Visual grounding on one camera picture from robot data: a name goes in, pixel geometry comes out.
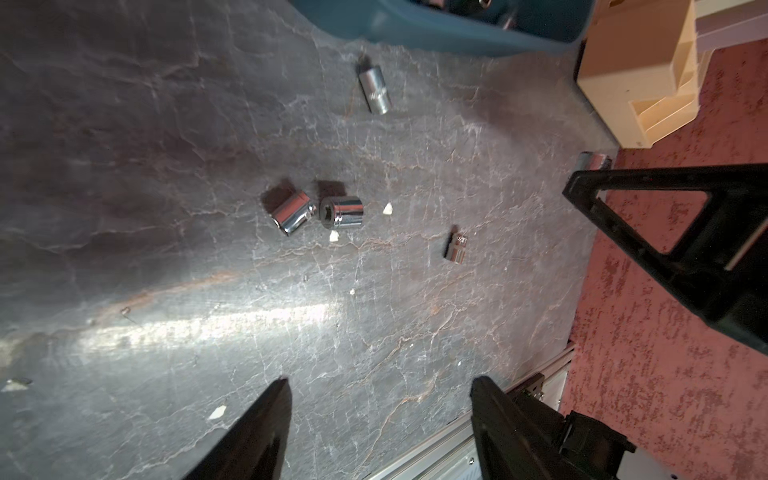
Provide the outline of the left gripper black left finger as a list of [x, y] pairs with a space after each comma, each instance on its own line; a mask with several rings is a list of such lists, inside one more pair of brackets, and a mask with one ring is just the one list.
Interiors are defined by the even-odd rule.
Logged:
[[188, 479], [278, 479], [292, 416], [289, 380], [272, 382], [215, 447], [186, 475]]

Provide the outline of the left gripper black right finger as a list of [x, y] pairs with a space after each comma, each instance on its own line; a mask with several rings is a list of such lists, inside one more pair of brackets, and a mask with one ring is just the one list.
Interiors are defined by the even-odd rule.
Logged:
[[488, 376], [472, 381], [472, 428], [484, 479], [598, 479], [564, 447], [572, 425], [520, 392], [510, 397]]

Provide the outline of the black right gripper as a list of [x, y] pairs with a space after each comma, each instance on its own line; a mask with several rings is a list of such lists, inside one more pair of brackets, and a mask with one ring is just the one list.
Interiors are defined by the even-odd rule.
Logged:
[[[706, 202], [662, 253], [599, 198], [602, 190], [700, 191]], [[766, 165], [577, 171], [563, 195], [707, 326], [766, 353]]]

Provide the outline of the large chrome socket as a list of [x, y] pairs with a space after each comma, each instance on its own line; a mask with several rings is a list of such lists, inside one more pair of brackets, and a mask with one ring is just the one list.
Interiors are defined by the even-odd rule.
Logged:
[[356, 196], [332, 196], [320, 203], [319, 219], [330, 230], [357, 228], [363, 225], [364, 205]]
[[291, 236], [317, 211], [317, 204], [303, 191], [296, 191], [271, 214], [276, 227]]

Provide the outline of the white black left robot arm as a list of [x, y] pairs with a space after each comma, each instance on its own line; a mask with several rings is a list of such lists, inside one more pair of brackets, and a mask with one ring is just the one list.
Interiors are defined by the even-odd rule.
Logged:
[[[471, 426], [484, 479], [672, 479], [625, 435], [576, 411], [558, 413], [518, 387], [472, 381]], [[287, 379], [272, 382], [189, 479], [277, 479], [292, 413]]]

